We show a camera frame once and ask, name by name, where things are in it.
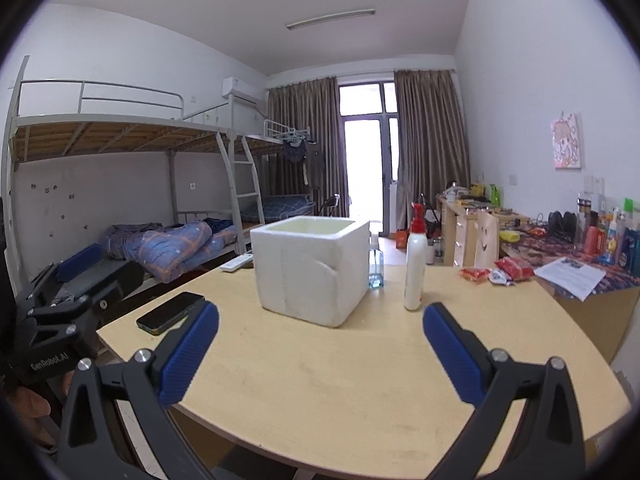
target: styrofoam box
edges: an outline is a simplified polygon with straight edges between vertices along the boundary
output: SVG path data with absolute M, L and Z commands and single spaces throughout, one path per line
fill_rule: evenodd
M 367 291 L 368 221 L 297 216 L 252 229 L 251 245 L 268 310 L 335 327 Z

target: colorful tablecloth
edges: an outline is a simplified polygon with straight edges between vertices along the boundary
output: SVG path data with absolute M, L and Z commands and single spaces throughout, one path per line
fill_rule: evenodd
M 592 294 L 603 294 L 614 290 L 624 290 L 640 286 L 640 278 L 632 276 L 619 266 L 608 266 L 597 262 L 597 256 L 589 256 L 576 250 L 573 244 L 567 243 L 555 237 L 538 237 L 529 233 L 533 226 L 522 226 L 516 230 L 520 232 L 520 241 L 509 244 L 500 242 L 500 248 L 509 256 L 526 261 L 531 267 L 537 269 L 558 258 L 568 256 L 584 264 L 604 270 L 607 274 L 593 290 Z M 559 295 L 565 298 L 573 298 L 571 293 L 564 288 L 556 286 Z

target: poster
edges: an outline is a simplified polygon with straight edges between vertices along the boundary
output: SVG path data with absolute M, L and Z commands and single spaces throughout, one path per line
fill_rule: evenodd
M 575 114 L 567 117 L 564 113 L 557 121 L 551 123 L 554 142 L 554 166 L 556 170 L 579 170 L 580 161 L 580 136 L 578 135 L 578 122 Z

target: metal bed frame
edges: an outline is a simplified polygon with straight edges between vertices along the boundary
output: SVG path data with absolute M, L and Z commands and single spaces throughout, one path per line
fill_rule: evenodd
M 246 252 L 249 238 L 246 236 L 251 228 L 244 228 L 240 215 L 239 200 L 254 198 L 258 205 L 260 224 L 264 224 L 260 183 L 255 167 L 254 155 L 269 155 L 282 150 L 284 141 L 294 138 L 307 138 L 308 130 L 295 130 L 288 126 L 269 121 L 260 108 L 244 98 L 230 95 L 226 103 L 213 105 L 203 110 L 185 115 L 184 98 L 176 93 L 143 86 L 111 83 L 104 81 L 79 79 L 24 79 L 24 71 L 29 60 L 25 56 L 15 79 L 9 111 L 2 140 L 2 173 L 0 177 L 0 194 L 4 230 L 7 238 L 7 267 L 15 290 L 19 290 L 28 282 L 22 262 L 18 226 L 15 222 L 14 205 L 14 173 L 19 164 L 33 160 L 59 158 L 71 155 L 89 155 L 97 153 L 130 153 L 130 152 L 165 152 L 169 166 L 171 190 L 171 206 L 174 222 L 184 216 L 199 218 L 204 214 L 224 215 L 231 219 L 238 231 L 235 245 L 225 248 L 225 252 L 235 249 L 239 254 Z M 37 116 L 20 116 L 20 94 L 27 84 L 66 83 L 79 84 L 78 112 L 75 114 L 49 114 Z M 151 92 L 154 95 L 168 96 L 174 102 L 147 101 L 115 97 L 86 95 L 87 87 L 116 87 Z M 239 132 L 234 127 L 234 111 L 236 100 L 240 104 L 253 107 L 265 118 L 263 135 Z M 118 114 L 82 113 L 82 104 L 86 101 L 122 102 L 150 105 L 176 110 L 177 117 L 162 119 Z M 229 107 L 230 126 L 220 127 L 211 124 L 194 122 L 194 118 L 217 108 Z M 220 153 L 222 156 L 231 195 L 230 210 L 179 211 L 175 189 L 175 153 L 200 152 Z M 236 160 L 236 152 L 244 155 L 246 160 Z M 251 168 L 254 190 L 238 194 L 236 189 L 236 167 L 248 165 Z

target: smartphone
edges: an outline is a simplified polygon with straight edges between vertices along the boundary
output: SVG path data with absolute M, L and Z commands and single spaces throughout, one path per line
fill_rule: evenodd
M 151 335 L 160 335 L 166 332 L 183 317 L 186 317 L 191 307 L 204 296 L 192 292 L 181 292 L 162 305 L 156 306 L 144 316 L 136 320 L 139 328 Z

